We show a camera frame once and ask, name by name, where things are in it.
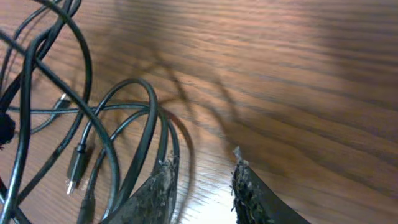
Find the black cable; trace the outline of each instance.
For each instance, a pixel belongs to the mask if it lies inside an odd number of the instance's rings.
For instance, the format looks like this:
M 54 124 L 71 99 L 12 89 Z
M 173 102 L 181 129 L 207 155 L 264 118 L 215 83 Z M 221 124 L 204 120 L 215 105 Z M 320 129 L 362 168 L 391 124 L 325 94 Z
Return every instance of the black cable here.
M 8 191 L 7 187 L 4 185 L 4 183 L 2 182 L 2 180 L 0 178 L 0 201 L 3 204 L 6 201 L 7 191 Z M 17 208 L 15 210 L 15 217 L 13 218 L 13 220 L 16 224 L 30 223 L 30 221 L 27 219 L 27 217 L 25 216 L 25 214 L 22 212 L 22 210 L 20 208 Z
M 66 94 L 63 94 L 59 100 L 54 104 L 53 109 L 59 109 L 59 108 L 68 108 L 70 106 L 70 100 L 65 99 Z M 54 122 L 60 115 L 59 114 L 51 114 L 51 116 L 45 120 L 43 123 L 35 127 L 34 129 L 30 130 L 30 134 L 33 135 L 44 128 L 46 128 L 48 125 L 50 125 L 52 122 Z
M 167 154 L 167 141 L 169 136 L 169 131 L 171 133 L 171 138 L 173 142 L 173 162 L 174 166 L 177 168 L 177 172 L 175 173 L 176 177 L 178 176 L 178 159 L 179 159 L 179 146 L 178 146 L 178 137 L 175 132 L 174 127 L 172 126 L 170 120 L 164 113 L 162 108 L 158 108 L 157 98 L 154 92 L 154 89 L 144 80 L 142 79 L 130 79 L 124 80 L 119 83 L 115 87 L 113 87 L 109 93 L 104 97 L 104 99 L 100 102 L 97 107 L 89 107 L 87 105 L 90 91 L 91 91 L 91 80 L 92 80 L 92 68 L 91 68 L 91 57 L 90 52 L 88 50 L 87 43 L 83 38 L 79 28 L 77 25 L 71 20 L 71 16 L 77 12 L 81 1 L 80 0 L 65 0 L 62 9 L 54 4 L 54 2 L 50 2 L 49 0 L 34 0 L 44 5 L 44 7 L 40 8 L 39 11 L 36 11 L 25 20 L 24 24 L 21 24 L 19 33 L 22 32 L 22 29 L 26 27 L 26 25 L 34 19 L 38 14 L 43 12 L 45 9 L 50 9 L 51 11 L 57 13 L 58 19 L 53 26 L 42 32 L 38 35 L 29 45 L 29 47 L 24 50 L 15 39 L 18 38 L 18 32 L 14 34 L 14 38 L 9 38 L 2 30 L 0 30 L 0 39 L 9 44 L 9 49 L 16 49 L 20 54 L 22 54 L 24 59 L 24 69 L 18 74 L 18 76 L 13 80 L 13 82 L 9 85 L 5 93 L 0 99 L 0 112 L 4 113 L 6 111 L 15 111 L 20 112 L 20 131 L 19 131 L 19 146 L 17 150 L 17 156 L 14 161 L 14 168 L 12 170 L 11 180 L 9 184 L 9 190 L 4 186 L 2 188 L 3 195 L 6 196 L 4 200 L 4 207 L 1 214 L 1 223 L 7 223 L 10 218 L 15 218 L 17 222 L 24 218 L 23 213 L 17 207 L 33 190 L 33 188 L 40 182 L 41 178 L 49 171 L 49 169 L 53 166 L 55 161 L 59 158 L 60 154 L 69 144 L 72 137 L 75 135 L 77 128 L 79 127 L 83 114 L 87 115 L 88 123 L 84 129 L 84 132 L 81 137 L 81 141 L 74 150 L 71 159 L 70 168 L 72 168 L 72 173 L 76 173 L 77 179 L 81 177 L 83 174 L 83 159 L 85 159 L 85 144 L 90 132 L 91 126 L 93 125 L 101 138 L 104 148 L 101 151 L 98 160 L 96 161 L 95 168 L 92 170 L 89 187 L 86 191 L 86 197 L 82 201 L 81 205 L 81 214 L 79 215 L 78 222 L 85 223 L 85 220 L 92 220 L 93 211 L 94 211 L 94 186 L 96 182 L 96 177 L 98 176 L 99 168 L 103 162 L 105 156 L 109 157 L 109 164 L 111 166 L 111 187 L 108 199 L 108 205 L 106 207 L 104 217 L 106 218 L 112 211 L 117 210 L 118 207 L 123 205 L 125 201 L 129 198 L 138 175 L 141 171 L 142 165 L 146 158 L 150 142 L 152 141 L 152 137 L 154 134 L 154 129 L 156 126 L 157 117 L 159 116 L 161 120 L 161 134 L 159 141 L 159 148 L 156 155 L 156 162 L 154 166 L 154 170 L 160 169 L 159 164 L 165 161 L 165 157 Z M 64 24 L 67 24 L 76 38 L 78 39 L 78 43 L 83 52 L 84 61 L 85 61 L 85 69 L 86 69 L 86 79 L 84 85 L 83 97 L 80 98 L 73 90 L 71 90 L 66 83 L 64 83 L 61 79 L 59 79 L 56 74 L 53 73 L 41 60 L 45 57 L 52 44 L 55 42 L 55 39 L 59 35 Z M 5 61 L 8 63 L 9 56 L 5 58 Z M 4 65 L 4 72 L 7 69 L 7 65 Z M 66 109 L 68 105 L 61 105 L 58 101 L 57 104 L 53 107 L 53 109 L 49 110 L 37 110 L 30 108 L 30 96 L 31 96 L 31 79 L 33 71 L 38 68 L 42 71 L 42 73 L 49 78 L 56 86 L 59 87 L 72 101 L 74 101 L 78 108 L 70 108 Z M 125 104 L 117 104 L 117 105 L 106 105 L 107 102 L 111 99 L 111 97 L 120 89 L 125 88 L 128 84 L 138 83 L 146 89 L 146 92 L 149 95 L 149 102 L 133 102 L 133 103 L 125 103 Z M 15 97 L 18 90 L 21 90 L 21 102 L 20 108 L 16 108 L 10 106 L 12 99 Z M 116 109 L 139 109 L 136 113 L 131 115 L 125 122 L 123 122 L 120 127 L 115 130 L 114 134 L 109 137 L 102 126 L 101 122 L 97 118 L 98 114 L 102 110 L 116 110 Z M 42 128 L 48 126 L 54 119 L 64 113 L 77 113 L 74 123 L 71 128 L 68 130 L 64 140 L 59 144 L 59 146 L 54 150 L 53 154 L 49 157 L 49 159 L 45 162 L 42 168 L 38 171 L 38 173 L 34 176 L 34 178 L 27 184 L 27 186 L 21 191 L 18 195 L 19 186 L 22 180 L 22 174 L 24 171 L 24 166 L 26 162 L 27 150 L 29 148 L 29 140 L 30 135 L 40 131 Z M 30 131 L 30 117 L 32 114 L 50 114 L 50 118 L 46 120 L 46 122 L 42 123 L 36 129 Z M 120 186 L 120 174 L 119 174 L 119 164 L 115 150 L 113 149 L 112 141 L 115 140 L 118 134 L 132 121 L 136 118 L 148 114 L 147 122 L 144 128 L 144 132 L 142 134 L 141 140 L 139 142 L 137 151 L 134 155 L 134 158 L 131 162 L 130 168 L 127 172 L 126 178 L 123 181 L 121 188 Z M 171 201 L 175 203 L 175 197 L 171 197 Z
M 55 4 L 58 4 L 61 0 L 54 0 Z M 22 33 L 22 31 L 27 27 L 27 25 L 29 23 L 31 23 L 37 16 L 41 15 L 41 13 L 43 13 L 45 10 L 47 9 L 47 7 L 42 6 L 40 7 L 38 10 L 36 10 L 35 12 L 33 12 L 28 18 L 26 18 L 17 28 L 17 30 L 14 32 L 14 35 L 12 36 L 13 40 L 17 40 L 19 35 Z M 6 56 L 4 56 L 4 60 L 2 61 L 2 66 L 1 66 L 1 71 L 0 71 L 0 95 L 2 93 L 2 85 L 3 85 L 3 81 L 5 79 L 5 74 L 6 74 L 6 70 L 8 67 L 8 63 L 9 63 L 9 59 L 11 57 L 11 53 L 12 53 L 12 47 L 8 47 L 7 48 L 7 52 L 6 52 Z
M 19 186 L 22 182 L 22 175 L 24 173 L 24 167 L 27 158 L 27 150 L 29 148 L 30 141 L 30 91 L 32 81 L 32 71 L 34 56 L 37 48 L 42 42 L 42 36 L 35 38 L 29 48 L 26 51 L 24 69 L 21 78 L 21 112 L 19 119 L 21 125 L 19 128 L 19 143 L 16 158 L 14 161 L 14 167 L 9 183 L 9 190 L 4 202 L 4 207 L 1 213 L 0 220 L 2 223 L 7 223 L 11 218 L 11 213 L 17 207 L 17 196 Z

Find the wooden table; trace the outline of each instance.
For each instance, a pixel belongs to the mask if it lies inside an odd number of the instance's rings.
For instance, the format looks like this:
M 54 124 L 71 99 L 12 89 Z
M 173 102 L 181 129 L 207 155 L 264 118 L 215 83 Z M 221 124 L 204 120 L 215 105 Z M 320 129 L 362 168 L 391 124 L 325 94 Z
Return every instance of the wooden table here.
M 1 0 L 1 28 L 11 34 L 37 7 Z M 311 223 L 387 224 L 398 222 L 397 10 L 392 0 L 84 0 L 74 20 L 93 58 L 92 105 L 117 82 L 145 78 L 190 131 L 194 150 L 182 141 L 182 223 L 235 222 L 232 150 L 240 146 L 263 181 Z M 48 14 L 27 40 L 54 20 Z M 5 49 L 2 43 L 1 58 Z M 81 92 L 83 61 L 69 29 L 44 61 Z M 21 65 L 18 58 L 11 78 Z M 33 107 L 49 108 L 62 93 L 37 73 Z M 143 90 L 132 86 L 113 102 L 142 99 Z M 101 119 L 111 132 L 131 113 L 109 111 Z M 24 185 L 73 118 L 64 115 L 32 137 Z M 122 175 L 143 125 L 139 120 L 115 142 Z M 76 221 L 88 174 L 71 197 L 65 174 L 80 134 L 21 205 L 34 223 Z M 150 174 L 158 138 L 156 131 L 138 185 Z M 90 143 L 97 154 L 95 134 Z M 6 182 L 16 145 L 0 152 Z M 109 180 L 105 163 L 97 221 Z

